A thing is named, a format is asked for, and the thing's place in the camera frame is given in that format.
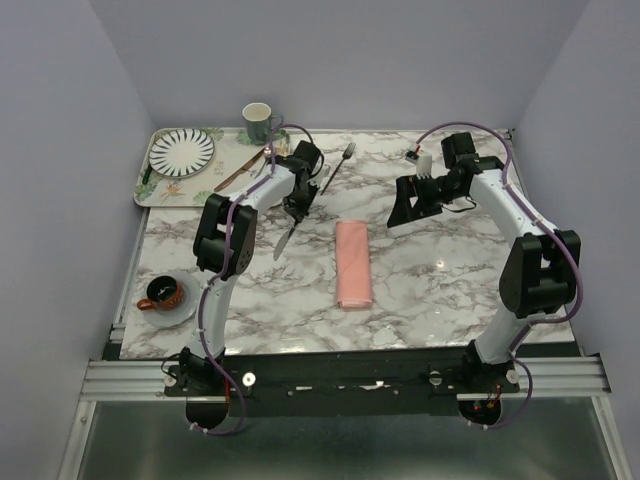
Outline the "silver table knife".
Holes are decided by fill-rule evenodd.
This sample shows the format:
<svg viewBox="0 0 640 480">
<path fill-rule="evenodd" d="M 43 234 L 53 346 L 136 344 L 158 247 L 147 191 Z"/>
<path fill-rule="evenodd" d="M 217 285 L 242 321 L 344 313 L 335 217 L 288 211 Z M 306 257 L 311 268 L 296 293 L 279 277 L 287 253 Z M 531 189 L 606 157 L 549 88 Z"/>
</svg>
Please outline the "silver table knife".
<svg viewBox="0 0 640 480">
<path fill-rule="evenodd" d="M 298 224 L 294 223 L 279 239 L 277 242 L 274 252 L 273 252 L 273 260 L 278 260 L 284 251 L 287 243 L 289 242 L 292 235 L 295 233 Z"/>
</svg>

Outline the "pink cloth napkin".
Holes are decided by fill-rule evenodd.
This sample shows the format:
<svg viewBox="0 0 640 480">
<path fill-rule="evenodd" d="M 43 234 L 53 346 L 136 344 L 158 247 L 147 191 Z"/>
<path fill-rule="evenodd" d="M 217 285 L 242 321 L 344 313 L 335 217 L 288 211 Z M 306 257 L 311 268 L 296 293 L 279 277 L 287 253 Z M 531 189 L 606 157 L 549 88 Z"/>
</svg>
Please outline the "pink cloth napkin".
<svg viewBox="0 0 640 480">
<path fill-rule="evenodd" d="M 339 221 L 335 230 L 336 303 L 344 310 L 373 304 L 368 228 L 360 220 Z"/>
</svg>

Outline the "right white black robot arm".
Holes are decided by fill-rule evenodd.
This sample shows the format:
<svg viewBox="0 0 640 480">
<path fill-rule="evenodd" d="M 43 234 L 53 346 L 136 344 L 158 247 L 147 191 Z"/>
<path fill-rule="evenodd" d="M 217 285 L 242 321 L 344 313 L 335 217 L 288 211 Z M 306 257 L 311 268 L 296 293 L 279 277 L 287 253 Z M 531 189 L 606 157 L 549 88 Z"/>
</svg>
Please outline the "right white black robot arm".
<svg viewBox="0 0 640 480">
<path fill-rule="evenodd" d="M 578 277 L 581 239 L 546 220 L 508 181 L 505 162 L 482 156 L 468 132 L 441 142 L 446 174 L 434 176 L 432 160 L 418 147 L 406 152 L 416 171 L 396 180 L 390 228 L 439 215 L 465 198 L 484 208 L 507 241 L 510 252 L 499 278 L 502 302 L 488 327 L 472 341 L 476 357 L 460 367 L 460 379 L 480 392 L 496 380 L 494 365 L 511 360 L 532 327 L 560 322 L 557 313 L 582 298 Z"/>
</svg>

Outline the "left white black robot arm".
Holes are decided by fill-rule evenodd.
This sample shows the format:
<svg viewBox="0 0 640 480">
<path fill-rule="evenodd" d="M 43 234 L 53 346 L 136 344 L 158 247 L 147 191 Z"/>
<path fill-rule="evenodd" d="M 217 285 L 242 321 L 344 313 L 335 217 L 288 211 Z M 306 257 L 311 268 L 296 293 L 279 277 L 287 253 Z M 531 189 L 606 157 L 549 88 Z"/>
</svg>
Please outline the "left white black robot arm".
<svg viewBox="0 0 640 480">
<path fill-rule="evenodd" d="M 260 216 L 280 202 L 295 225 L 308 215 L 319 187 L 314 177 L 323 158 L 312 142 L 300 141 L 288 156 L 277 155 L 268 170 L 230 196 L 212 194 L 205 201 L 193 245 L 198 268 L 213 274 L 202 290 L 191 340 L 178 356 L 182 387 L 201 395 L 225 381 L 222 358 L 225 325 L 235 284 L 254 254 Z"/>
</svg>

